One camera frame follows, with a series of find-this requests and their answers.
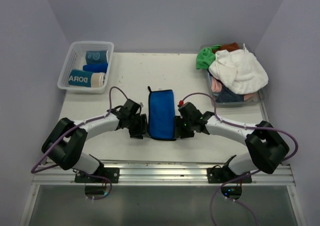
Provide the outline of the blue microfiber towel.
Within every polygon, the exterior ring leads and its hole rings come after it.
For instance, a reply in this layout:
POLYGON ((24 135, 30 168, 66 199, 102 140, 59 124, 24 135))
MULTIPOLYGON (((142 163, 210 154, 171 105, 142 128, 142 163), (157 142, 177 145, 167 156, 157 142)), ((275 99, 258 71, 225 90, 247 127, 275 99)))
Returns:
POLYGON ((171 89, 153 91, 147 87, 148 135, 158 141, 175 141, 175 100, 171 89))

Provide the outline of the teal beige cartoon towel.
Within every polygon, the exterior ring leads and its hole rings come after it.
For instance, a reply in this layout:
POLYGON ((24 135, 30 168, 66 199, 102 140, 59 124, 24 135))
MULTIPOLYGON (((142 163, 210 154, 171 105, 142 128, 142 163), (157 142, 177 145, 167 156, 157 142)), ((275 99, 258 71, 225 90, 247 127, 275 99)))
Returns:
POLYGON ((68 76, 68 84, 77 87, 100 88, 105 82, 102 72, 90 72, 73 69, 68 76))

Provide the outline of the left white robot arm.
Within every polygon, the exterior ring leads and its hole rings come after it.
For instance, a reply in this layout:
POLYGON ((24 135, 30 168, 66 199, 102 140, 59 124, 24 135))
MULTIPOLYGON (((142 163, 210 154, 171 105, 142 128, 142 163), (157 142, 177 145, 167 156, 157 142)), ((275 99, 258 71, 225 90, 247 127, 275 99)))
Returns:
POLYGON ((141 105, 131 99, 124 105, 83 121, 67 117, 60 119, 41 151, 63 170, 84 172, 96 183, 103 179, 103 164, 94 156, 85 154, 84 145, 98 135, 122 129, 128 129, 129 136, 134 139, 142 139, 147 131, 147 116, 141 113, 141 105))

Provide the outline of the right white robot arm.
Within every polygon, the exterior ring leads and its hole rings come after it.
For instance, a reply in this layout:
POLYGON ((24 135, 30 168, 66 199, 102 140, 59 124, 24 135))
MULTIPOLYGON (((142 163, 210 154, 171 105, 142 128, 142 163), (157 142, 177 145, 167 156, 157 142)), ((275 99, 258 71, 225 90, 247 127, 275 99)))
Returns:
POLYGON ((214 112, 201 113, 191 102, 178 107, 180 116, 175 118, 175 137, 192 138, 195 133, 221 136, 247 147, 248 152, 231 156, 223 166, 208 170, 213 181, 235 182, 250 171, 272 174, 289 153, 289 146, 267 121, 259 124, 226 123, 214 112))

